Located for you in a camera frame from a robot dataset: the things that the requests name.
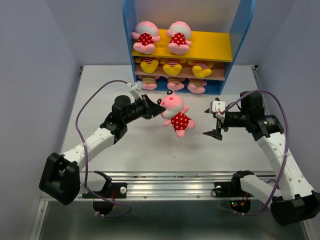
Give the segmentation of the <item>pink pig plush dotted dress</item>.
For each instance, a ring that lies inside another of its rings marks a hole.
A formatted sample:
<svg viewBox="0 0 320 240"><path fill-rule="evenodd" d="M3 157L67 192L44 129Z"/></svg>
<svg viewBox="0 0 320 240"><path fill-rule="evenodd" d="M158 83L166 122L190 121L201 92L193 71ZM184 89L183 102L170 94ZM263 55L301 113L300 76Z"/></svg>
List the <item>pink pig plush dotted dress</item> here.
<svg viewBox="0 0 320 240"><path fill-rule="evenodd" d="M160 114L164 119L163 126L171 125L178 138L184 137L186 131L195 128L196 122L186 115L189 106L185 105L183 98L174 90L169 89L166 96L163 99L159 98L157 103L160 107L165 108L165 111Z"/></svg>

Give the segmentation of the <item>pink frog plush striped shirt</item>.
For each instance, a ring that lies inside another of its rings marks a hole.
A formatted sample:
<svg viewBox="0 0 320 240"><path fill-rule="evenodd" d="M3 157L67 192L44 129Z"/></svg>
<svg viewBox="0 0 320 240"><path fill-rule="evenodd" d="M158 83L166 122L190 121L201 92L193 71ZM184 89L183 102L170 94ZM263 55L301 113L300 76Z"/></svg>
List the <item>pink frog plush striped shirt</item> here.
<svg viewBox="0 0 320 240"><path fill-rule="evenodd" d="M151 75L138 75L139 80L141 80L144 90L155 90L157 88L157 80L160 78L159 76L151 76Z"/></svg>

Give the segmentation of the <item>pink plush striped body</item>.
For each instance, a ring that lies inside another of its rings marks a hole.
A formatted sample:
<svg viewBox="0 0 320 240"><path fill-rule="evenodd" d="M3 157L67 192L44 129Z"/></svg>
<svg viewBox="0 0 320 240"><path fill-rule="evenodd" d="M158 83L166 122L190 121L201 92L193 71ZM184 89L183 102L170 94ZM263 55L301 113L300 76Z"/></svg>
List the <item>pink plush striped body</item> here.
<svg viewBox="0 0 320 240"><path fill-rule="evenodd" d="M181 78L181 77L174 77L174 76L169 77L167 79L167 88L169 90L179 91L185 87L183 83L184 80L185 78Z"/></svg>

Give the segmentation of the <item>yellow bear plush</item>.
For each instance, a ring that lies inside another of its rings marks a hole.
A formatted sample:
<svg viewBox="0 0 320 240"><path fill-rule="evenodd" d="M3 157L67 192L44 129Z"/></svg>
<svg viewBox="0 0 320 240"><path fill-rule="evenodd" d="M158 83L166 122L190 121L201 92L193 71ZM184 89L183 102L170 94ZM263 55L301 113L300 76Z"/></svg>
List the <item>yellow bear plush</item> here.
<svg viewBox="0 0 320 240"><path fill-rule="evenodd" d="M192 66L192 72L198 79L204 79L205 77L211 75L212 68L215 64L213 61L191 59L189 59L187 63Z"/></svg>
<svg viewBox="0 0 320 240"><path fill-rule="evenodd" d="M169 76L177 76L180 74L183 66L187 62L186 59L178 58L162 58L160 63L163 65L163 71Z"/></svg>
<svg viewBox="0 0 320 240"><path fill-rule="evenodd" d="M135 62L140 65L142 70L147 74L152 74L159 65L159 59L155 57L137 57Z"/></svg>

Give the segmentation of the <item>pink pig plush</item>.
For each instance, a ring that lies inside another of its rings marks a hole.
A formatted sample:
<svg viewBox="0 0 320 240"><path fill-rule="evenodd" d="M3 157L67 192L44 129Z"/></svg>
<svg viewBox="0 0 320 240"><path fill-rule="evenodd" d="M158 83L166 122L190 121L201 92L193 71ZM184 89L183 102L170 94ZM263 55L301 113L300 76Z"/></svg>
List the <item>pink pig plush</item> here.
<svg viewBox="0 0 320 240"><path fill-rule="evenodd" d="M187 23L183 21L173 22L166 31L166 35L170 38L168 50L172 54L181 56L190 50L192 30Z"/></svg>
<svg viewBox="0 0 320 240"><path fill-rule="evenodd" d="M138 53L150 55L155 49L155 43L161 40L158 27L150 21L139 22L132 32L135 40L133 49Z"/></svg>

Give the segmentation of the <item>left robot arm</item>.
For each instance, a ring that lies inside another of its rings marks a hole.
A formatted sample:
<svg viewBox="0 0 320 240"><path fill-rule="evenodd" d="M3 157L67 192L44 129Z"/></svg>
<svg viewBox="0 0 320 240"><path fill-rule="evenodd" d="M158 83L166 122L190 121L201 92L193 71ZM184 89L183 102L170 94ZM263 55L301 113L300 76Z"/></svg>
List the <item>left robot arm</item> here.
<svg viewBox="0 0 320 240"><path fill-rule="evenodd" d="M134 102L126 95L117 96L111 112L91 136L83 138L80 144L64 153L54 152L48 156L39 189L63 205L88 192L100 197L108 196L112 179L100 171L97 174L103 179L95 183L94 190L89 188L89 161L115 145L126 134L129 123L139 118L152 119L165 110L146 94Z"/></svg>

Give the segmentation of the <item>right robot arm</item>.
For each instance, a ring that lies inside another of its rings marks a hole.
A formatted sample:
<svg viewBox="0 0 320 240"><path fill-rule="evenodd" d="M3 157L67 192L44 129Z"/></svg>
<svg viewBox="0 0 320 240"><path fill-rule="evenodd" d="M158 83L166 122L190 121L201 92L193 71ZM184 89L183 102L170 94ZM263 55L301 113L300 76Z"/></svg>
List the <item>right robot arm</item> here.
<svg viewBox="0 0 320 240"><path fill-rule="evenodd" d="M265 154L276 180L274 185L261 180L252 171L240 170L230 181L215 182L211 194L217 198L254 197L261 212L269 209L281 226L314 218L320 212L320 194L301 172L289 150L289 128L275 115L267 115L263 90L244 91L235 102L226 104L218 97L206 113L216 119L215 129L204 135L222 140L222 132L244 128Z"/></svg>

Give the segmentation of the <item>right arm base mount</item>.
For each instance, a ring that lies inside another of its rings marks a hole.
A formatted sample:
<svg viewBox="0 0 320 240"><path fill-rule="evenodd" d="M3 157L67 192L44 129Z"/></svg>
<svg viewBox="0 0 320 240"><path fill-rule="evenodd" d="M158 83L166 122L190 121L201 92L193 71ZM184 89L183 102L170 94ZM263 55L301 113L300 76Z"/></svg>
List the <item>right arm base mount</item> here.
<svg viewBox="0 0 320 240"><path fill-rule="evenodd" d="M230 181L215 182L211 195L216 198L228 198L229 208L236 213L246 214L251 209L251 195L233 187Z"/></svg>

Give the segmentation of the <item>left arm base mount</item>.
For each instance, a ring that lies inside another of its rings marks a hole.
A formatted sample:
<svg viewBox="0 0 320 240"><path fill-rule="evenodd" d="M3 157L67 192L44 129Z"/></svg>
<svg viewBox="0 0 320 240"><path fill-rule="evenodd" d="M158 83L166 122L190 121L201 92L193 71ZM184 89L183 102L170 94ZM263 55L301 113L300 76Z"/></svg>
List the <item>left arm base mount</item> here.
<svg viewBox="0 0 320 240"><path fill-rule="evenodd" d="M113 182L104 186L101 191L95 193L104 198L108 198L110 201L116 201L127 198L127 188L128 184L126 182ZM99 217L118 216L127 210L126 206L103 201L90 192L84 193L81 196L85 200L93 200L93 210Z"/></svg>

